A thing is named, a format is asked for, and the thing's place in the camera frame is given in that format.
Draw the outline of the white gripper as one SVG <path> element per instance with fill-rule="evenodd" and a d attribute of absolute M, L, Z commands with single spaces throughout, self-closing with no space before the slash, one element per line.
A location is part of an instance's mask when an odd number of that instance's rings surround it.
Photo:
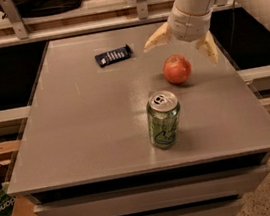
<path fill-rule="evenodd" d="M 209 31 L 213 12 L 212 4 L 208 1 L 200 2 L 196 8 L 198 12 L 193 9 L 183 10 L 174 4 L 167 19 L 168 22 L 153 32 L 151 37 L 147 39 L 143 50 L 148 52 L 155 47 L 166 45 L 173 35 L 180 41 L 197 40 L 195 46 L 198 51 L 205 55 L 211 64 L 218 64 L 218 51 L 211 31 Z"/>

